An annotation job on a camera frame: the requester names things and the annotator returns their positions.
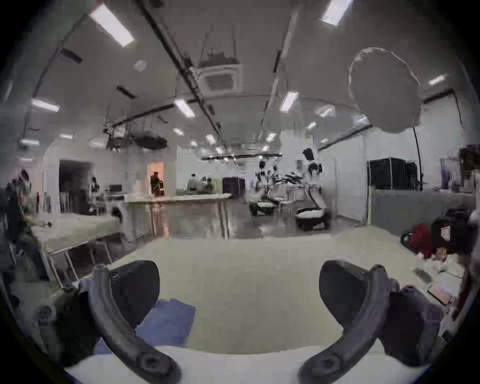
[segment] round softbox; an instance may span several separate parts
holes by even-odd
[[[350,97],[373,126],[388,133],[418,124],[419,85],[408,65],[384,48],[362,49],[348,71]]]

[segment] white robot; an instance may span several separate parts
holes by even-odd
[[[297,210],[295,220],[297,226],[305,231],[312,230],[317,225],[323,224],[324,229],[330,228],[330,210],[327,208],[322,197],[322,189],[319,184],[322,165],[313,159],[313,151],[307,148],[303,151],[307,159],[306,172],[304,173],[305,194],[315,204],[314,208],[302,208]]]

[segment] blue cloth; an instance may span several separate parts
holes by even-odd
[[[137,327],[137,336],[152,347],[173,345],[184,347],[195,318],[195,307],[176,299],[159,300]],[[95,354],[112,353],[101,338]]]

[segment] doorway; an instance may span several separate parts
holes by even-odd
[[[59,192],[60,212],[85,214],[88,212],[88,182],[93,164],[60,160]]]
[[[165,196],[165,184],[163,179],[163,163],[151,163],[147,165],[147,191],[150,195],[153,194],[152,187],[150,185],[150,178],[158,172],[158,178],[160,179],[160,196]]]

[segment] cable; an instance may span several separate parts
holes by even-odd
[[[419,141],[417,139],[417,132],[415,131],[415,127],[412,127],[413,134],[415,135],[415,143],[417,144],[417,153],[419,155],[419,167],[420,167],[420,190],[423,191],[423,170],[421,167],[421,157],[420,157],[420,148],[419,148]]]

